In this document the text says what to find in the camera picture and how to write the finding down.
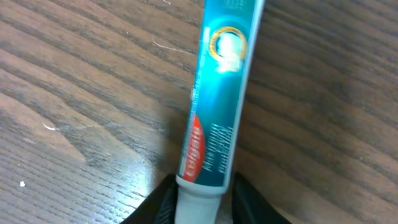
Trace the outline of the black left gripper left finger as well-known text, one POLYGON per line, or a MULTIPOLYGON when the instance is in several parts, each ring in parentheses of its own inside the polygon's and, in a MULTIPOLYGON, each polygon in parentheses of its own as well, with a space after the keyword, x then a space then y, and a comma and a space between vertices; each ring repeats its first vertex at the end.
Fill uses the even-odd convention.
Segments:
POLYGON ((174 224, 177 197, 175 175, 169 174, 121 224, 174 224))

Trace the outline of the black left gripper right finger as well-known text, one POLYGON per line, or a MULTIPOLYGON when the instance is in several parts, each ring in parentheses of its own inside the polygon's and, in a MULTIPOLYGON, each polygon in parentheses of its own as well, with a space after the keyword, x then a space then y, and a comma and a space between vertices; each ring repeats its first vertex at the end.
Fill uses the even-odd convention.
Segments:
POLYGON ((239 172, 234 175, 231 208, 234 224, 291 224, 239 172))

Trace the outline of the green toothpaste tube white cap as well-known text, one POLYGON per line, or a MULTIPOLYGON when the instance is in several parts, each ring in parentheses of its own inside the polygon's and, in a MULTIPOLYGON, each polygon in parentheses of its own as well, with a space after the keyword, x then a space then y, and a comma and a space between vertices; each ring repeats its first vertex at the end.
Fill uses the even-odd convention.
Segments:
POLYGON ((177 172, 175 222, 214 223, 231 180, 264 0, 208 0, 177 172))

